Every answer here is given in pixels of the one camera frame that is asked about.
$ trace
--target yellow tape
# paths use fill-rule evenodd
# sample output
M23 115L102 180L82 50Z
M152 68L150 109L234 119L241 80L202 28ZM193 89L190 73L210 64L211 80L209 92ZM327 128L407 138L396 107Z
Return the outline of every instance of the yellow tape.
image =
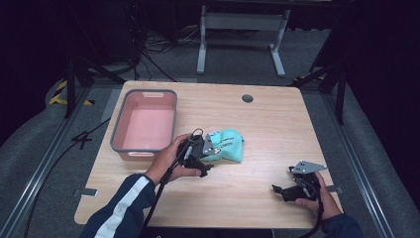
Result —
M67 80L63 79L62 82L59 84L58 88L56 89L55 93L50 100L50 104L67 104L67 100L60 99L59 96L61 95L64 88L67 86ZM86 100L84 101L83 105L86 106L93 106L95 104L95 100Z

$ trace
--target finger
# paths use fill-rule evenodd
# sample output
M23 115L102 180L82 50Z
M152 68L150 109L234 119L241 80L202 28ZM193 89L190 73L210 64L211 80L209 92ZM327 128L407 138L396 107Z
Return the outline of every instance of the finger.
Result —
M315 176L316 176L316 178L318 178L319 185L320 185L321 187L327 187L327 186L325 185L324 178L321 176L321 174L320 174L319 172L315 172Z
M318 206L319 206L318 201L312 201L312 200L305 199L305 198L297 198L297 199L294 201L294 203L295 203L297 206L301 206L301 207L304 207L304 208L310 209L310 210L312 210L312 211L316 211L316 210L318 210Z
M180 177L199 177L201 171L197 169L182 169L179 172Z
M178 147L182 141L186 140L191 134L183 134L175 138L175 140L172 142L172 146Z

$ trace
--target person's arm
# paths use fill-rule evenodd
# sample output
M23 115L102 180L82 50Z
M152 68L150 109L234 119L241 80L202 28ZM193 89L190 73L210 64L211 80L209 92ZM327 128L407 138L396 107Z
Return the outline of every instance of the person's arm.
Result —
M335 215L324 221L322 231L326 234L326 238L348 237L359 238L364 237L358 221L345 213Z
M358 222L340 210L334 197L328 191L321 174L317 172L315 176L318 178L321 186L321 200L324 205L324 212L322 213L324 224L322 231L326 234L325 237L364 237ZM318 200L311 201L309 199L298 198L294 202L296 205L308 208L314 213L318 212Z
M143 209L155 199L155 185L149 178L127 177L110 202L89 218L80 237L139 237Z
M169 147L161 150L144 175L127 177L110 202L89 218L80 237L138 238L144 223L143 209L154 204L155 187L175 160L179 144L188 136L177 137ZM177 166L170 180L200 174L199 170Z

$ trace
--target wooden table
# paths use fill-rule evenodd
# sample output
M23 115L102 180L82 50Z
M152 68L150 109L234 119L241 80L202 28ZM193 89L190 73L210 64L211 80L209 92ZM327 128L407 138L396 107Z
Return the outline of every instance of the wooden table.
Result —
M168 184L150 222L167 227L311 228L315 216L284 202L271 185L294 186L288 172L304 160L325 165L301 93L292 87L129 81L123 86L74 219L88 218L114 195L125 177L144 173L151 162L123 161L110 138L127 91L172 89L177 93L174 136L201 128L204 134L234 128L245 139L243 161L220 160L205 178L179 178ZM251 103L242 96L249 94ZM328 171L321 173L332 184Z

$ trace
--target black device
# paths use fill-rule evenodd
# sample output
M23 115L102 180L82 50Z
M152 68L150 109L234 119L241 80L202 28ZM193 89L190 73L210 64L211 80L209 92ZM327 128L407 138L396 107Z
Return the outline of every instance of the black device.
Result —
M176 152L176 159L181 166L189 169L198 169L201 171L201 177L206 177L207 172L213 168L213 165L204 165L200 159L206 157L203 154L204 139L202 135L191 135L188 139L181 142Z
M294 201L297 198L316 200L321 186L315 174L292 174L296 186L281 188L280 186L273 185L272 188L274 191L281 194L284 201Z
M293 174L293 180L296 186L281 188L280 186L273 185L274 192L281 194L284 201L294 201L297 198L307 198L310 200L318 199L318 215L317 221L309 232L300 236L299 238L307 238L316 233L322 223L322 213L324 212L324 204L321 200L321 185L315 172L326 170L327 166L320 166L310 162L301 161L295 167L289 167L290 172Z

